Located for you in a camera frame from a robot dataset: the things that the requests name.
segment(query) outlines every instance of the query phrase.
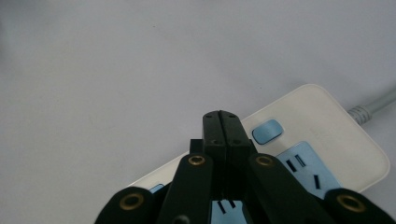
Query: gray cable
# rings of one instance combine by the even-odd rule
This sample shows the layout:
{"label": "gray cable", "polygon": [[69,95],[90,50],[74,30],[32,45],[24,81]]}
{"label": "gray cable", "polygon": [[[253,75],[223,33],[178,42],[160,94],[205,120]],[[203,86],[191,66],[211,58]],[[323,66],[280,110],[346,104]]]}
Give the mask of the gray cable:
{"label": "gray cable", "polygon": [[368,105],[358,105],[348,110],[347,113],[358,122],[359,125],[369,121],[373,114],[385,108],[396,101],[396,88],[392,91],[384,94],[383,96],[377,98],[372,103]]}

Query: screw hole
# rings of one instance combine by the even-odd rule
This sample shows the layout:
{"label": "screw hole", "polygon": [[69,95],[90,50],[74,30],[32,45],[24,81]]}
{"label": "screw hole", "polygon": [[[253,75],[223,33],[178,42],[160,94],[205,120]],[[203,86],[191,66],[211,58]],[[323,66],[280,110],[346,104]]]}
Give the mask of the screw hole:
{"label": "screw hole", "polygon": [[144,197],[140,193],[128,194],[120,200],[120,208],[129,211],[134,210],[142,205]]}
{"label": "screw hole", "polygon": [[192,156],[189,158],[189,163],[191,165],[202,165],[205,163],[205,158],[202,156]]}
{"label": "screw hole", "polygon": [[267,166],[267,167],[274,165],[274,161],[267,156],[260,156],[256,158],[256,162],[262,166]]}
{"label": "screw hole", "polygon": [[364,205],[364,203],[362,203],[360,200],[350,195],[340,194],[337,196],[336,199],[337,202],[339,202],[341,205],[343,205],[343,207],[345,207],[349,211],[362,213],[366,210],[366,206]]}

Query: white table surface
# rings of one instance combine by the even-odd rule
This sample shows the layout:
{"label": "white table surface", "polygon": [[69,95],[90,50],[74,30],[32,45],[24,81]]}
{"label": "white table surface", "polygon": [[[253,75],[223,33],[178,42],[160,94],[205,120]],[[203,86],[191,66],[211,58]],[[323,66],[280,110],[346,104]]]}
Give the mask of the white table surface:
{"label": "white table surface", "polygon": [[[305,84],[344,108],[396,85],[395,1],[0,1],[0,223],[93,223],[189,149]],[[364,129],[396,218],[396,104]]]}

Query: socket hole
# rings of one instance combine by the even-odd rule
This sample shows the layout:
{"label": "socket hole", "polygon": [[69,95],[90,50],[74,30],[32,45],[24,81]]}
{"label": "socket hole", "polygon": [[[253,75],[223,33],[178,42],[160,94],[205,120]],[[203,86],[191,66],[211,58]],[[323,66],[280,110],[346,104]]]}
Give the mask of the socket hole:
{"label": "socket hole", "polygon": [[286,163],[288,164],[289,168],[293,171],[296,172],[296,168],[294,167],[293,163],[291,163],[290,160],[287,160]]}
{"label": "socket hole", "polygon": [[314,175],[314,179],[315,179],[315,188],[320,189],[319,176]]}
{"label": "socket hole", "polygon": [[305,162],[303,161],[303,159],[301,159],[301,157],[299,155],[295,155],[294,157],[300,163],[300,165],[302,167],[305,167]]}
{"label": "socket hole", "polygon": [[235,208],[235,207],[236,207],[236,205],[235,205],[235,203],[234,203],[233,201],[228,201],[228,202],[230,203],[230,205],[231,205],[232,208]]}
{"label": "socket hole", "polygon": [[223,215],[226,214],[225,208],[224,208],[224,206],[222,205],[221,201],[218,201],[218,205],[219,205],[219,208],[220,208],[222,214],[223,214]]}

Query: electrical outlet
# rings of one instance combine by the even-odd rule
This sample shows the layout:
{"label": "electrical outlet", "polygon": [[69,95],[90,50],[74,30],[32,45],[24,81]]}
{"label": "electrical outlet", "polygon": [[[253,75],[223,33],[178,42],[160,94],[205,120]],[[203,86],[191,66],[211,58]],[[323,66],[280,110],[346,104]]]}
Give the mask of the electrical outlet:
{"label": "electrical outlet", "polygon": [[222,200],[213,202],[211,224],[247,223],[242,212],[242,206],[242,202],[239,201]]}
{"label": "electrical outlet", "polygon": [[328,190],[342,187],[307,142],[300,142],[276,157],[308,192],[321,199]]}
{"label": "electrical outlet", "polygon": [[320,86],[303,85],[241,122],[260,153],[285,157],[319,197],[340,186],[362,192],[389,172],[384,151]]}

